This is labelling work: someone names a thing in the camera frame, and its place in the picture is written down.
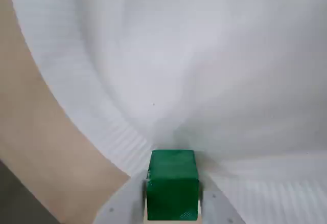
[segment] tan panel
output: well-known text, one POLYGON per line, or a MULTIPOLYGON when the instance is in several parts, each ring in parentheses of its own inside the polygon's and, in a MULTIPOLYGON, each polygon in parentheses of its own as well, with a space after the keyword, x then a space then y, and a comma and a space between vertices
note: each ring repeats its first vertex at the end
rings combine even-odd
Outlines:
POLYGON ((91 223, 128 178, 66 117, 0 0, 0 159, 62 223, 91 223))

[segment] white cloth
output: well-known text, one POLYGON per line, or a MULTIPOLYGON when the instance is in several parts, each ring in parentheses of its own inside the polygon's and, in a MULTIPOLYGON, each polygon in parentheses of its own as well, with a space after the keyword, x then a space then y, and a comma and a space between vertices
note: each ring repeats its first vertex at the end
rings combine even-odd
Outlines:
POLYGON ((327 222, 327 0, 13 2, 55 98, 119 168, 193 149, 248 224, 327 222))

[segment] gray floor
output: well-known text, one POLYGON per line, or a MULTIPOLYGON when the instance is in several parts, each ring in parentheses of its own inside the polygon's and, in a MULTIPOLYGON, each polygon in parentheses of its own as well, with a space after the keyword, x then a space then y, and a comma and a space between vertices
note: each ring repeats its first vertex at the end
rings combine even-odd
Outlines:
POLYGON ((1 161, 0 223, 59 224, 1 161))

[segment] white fabric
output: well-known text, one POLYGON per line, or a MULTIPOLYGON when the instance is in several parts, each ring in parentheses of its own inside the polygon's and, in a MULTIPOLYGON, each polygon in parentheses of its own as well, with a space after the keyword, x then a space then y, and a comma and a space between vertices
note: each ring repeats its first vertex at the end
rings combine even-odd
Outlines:
POLYGON ((193 149, 247 223, 327 222, 327 0, 13 2, 54 96, 119 168, 193 149))

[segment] green cube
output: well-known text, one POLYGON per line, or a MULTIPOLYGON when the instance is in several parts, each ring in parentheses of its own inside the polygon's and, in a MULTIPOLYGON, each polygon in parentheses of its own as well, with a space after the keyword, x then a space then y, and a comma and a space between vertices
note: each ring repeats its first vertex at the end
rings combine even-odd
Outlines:
POLYGON ((199 174, 192 150, 154 150, 148 170, 148 220, 197 220, 199 174))

